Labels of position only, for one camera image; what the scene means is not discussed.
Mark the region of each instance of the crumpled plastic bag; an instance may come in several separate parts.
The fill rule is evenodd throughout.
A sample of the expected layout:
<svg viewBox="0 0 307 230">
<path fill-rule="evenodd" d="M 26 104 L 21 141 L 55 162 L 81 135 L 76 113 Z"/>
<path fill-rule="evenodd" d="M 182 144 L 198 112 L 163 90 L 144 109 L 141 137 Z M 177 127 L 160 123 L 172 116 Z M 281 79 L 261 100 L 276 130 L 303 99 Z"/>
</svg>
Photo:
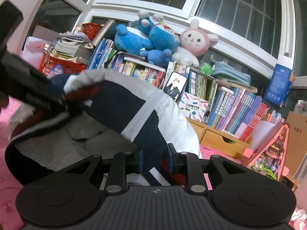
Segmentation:
<svg viewBox="0 0 307 230">
<path fill-rule="evenodd" d="M 293 223 L 293 228 L 295 230 L 304 230 L 305 228 L 305 223 L 304 220 L 307 219 L 307 215 L 305 213 L 305 210 L 303 209 L 298 209 L 296 208 L 292 217 L 291 217 L 291 221 L 294 221 Z"/>
</svg>

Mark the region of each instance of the plush toy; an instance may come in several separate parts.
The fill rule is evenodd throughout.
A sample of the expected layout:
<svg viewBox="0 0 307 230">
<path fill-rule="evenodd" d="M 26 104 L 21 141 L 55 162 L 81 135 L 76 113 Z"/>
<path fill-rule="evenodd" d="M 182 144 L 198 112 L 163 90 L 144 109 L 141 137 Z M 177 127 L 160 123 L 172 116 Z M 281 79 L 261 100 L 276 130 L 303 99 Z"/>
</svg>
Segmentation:
<svg viewBox="0 0 307 230">
<path fill-rule="evenodd" d="M 154 14 L 153 16 L 150 16 L 149 11 L 146 9 L 141 9 L 138 12 L 138 16 L 138 29 L 145 35 L 149 35 L 152 27 L 164 20 L 164 17 L 161 14 Z"/>
<path fill-rule="evenodd" d="M 193 19 L 190 28 L 180 35 L 180 47 L 172 55 L 172 61 L 187 66 L 199 67 L 199 61 L 196 57 L 205 54 L 209 46 L 214 46 L 218 42 L 217 35 L 206 34 L 198 26 L 199 21 Z"/>
<path fill-rule="evenodd" d="M 136 28 L 126 27 L 123 24 L 119 24 L 116 27 L 114 42 L 117 49 L 125 50 L 127 53 L 134 55 L 139 55 L 142 48 L 150 50 L 154 47 L 144 33 Z"/>
<path fill-rule="evenodd" d="M 141 57 L 147 57 L 148 63 L 154 64 L 160 67 L 165 67 L 171 61 L 172 51 L 170 49 L 165 49 L 163 51 L 153 49 L 150 51 L 141 51 Z"/>
<path fill-rule="evenodd" d="M 163 22 L 152 27 L 149 32 L 149 39 L 154 47 L 160 51 L 168 48 L 174 53 L 179 46 L 179 37 L 177 33 Z"/>
</svg>

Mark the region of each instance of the wooden desk organizer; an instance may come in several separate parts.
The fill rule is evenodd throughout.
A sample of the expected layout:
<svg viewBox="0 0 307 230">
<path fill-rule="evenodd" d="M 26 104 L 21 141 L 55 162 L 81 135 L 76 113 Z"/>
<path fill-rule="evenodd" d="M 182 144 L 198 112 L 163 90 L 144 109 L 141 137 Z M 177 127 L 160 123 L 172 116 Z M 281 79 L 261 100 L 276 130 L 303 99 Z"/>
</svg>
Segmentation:
<svg viewBox="0 0 307 230">
<path fill-rule="evenodd" d="M 236 159 L 241 159 L 243 157 L 250 158 L 252 156 L 253 151 L 250 149 L 250 146 L 253 139 L 251 137 L 246 142 L 242 142 L 231 135 L 213 129 L 206 124 L 199 123 L 190 118 L 187 118 L 187 120 L 191 123 L 198 135 L 200 144 L 219 150 Z M 234 143 L 228 143 L 227 140 L 232 140 Z"/>
</svg>

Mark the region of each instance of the red plastic basket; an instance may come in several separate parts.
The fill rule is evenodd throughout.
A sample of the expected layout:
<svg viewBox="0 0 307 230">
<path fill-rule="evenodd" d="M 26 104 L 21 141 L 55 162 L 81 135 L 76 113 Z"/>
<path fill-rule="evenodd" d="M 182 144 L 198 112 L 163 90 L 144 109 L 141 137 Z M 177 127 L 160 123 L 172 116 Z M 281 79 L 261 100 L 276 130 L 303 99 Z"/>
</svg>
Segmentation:
<svg viewBox="0 0 307 230">
<path fill-rule="evenodd" d="M 85 64 L 74 63 L 68 60 L 57 59 L 57 58 L 51 57 L 49 54 L 44 52 L 43 58 L 40 63 L 39 71 L 41 71 L 44 75 L 47 76 L 52 71 L 52 68 L 56 64 L 62 65 L 64 68 L 63 72 L 66 74 L 80 73 L 82 70 L 86 69 Z"/>
<path fill-rule="evenodd" d="M 92 41 L 95 36 L 98 34 L 99 30 L 102 28 L 102 26 L 98 23 L 85 23 L 82 24 L 82 26 L 84 27 L 84 31 L 83 33 L 86 34 L 86 36 Z"/>
</svg>

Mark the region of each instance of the person on phone screen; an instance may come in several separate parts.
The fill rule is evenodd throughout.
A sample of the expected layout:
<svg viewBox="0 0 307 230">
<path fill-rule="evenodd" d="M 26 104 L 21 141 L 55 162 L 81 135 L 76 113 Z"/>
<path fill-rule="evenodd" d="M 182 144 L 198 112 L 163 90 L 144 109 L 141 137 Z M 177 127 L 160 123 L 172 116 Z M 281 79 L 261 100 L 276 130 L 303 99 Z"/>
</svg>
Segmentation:
<svg viewBox="0 0 307 230">
<path fill-rule="evenodd" d="M 175 78 L 172 83 L 164 88 L 164 92 L 169 95 L 175 102 L 177 102 L 180 94 L 178 89 L 179 79 Z"/>
</svg>

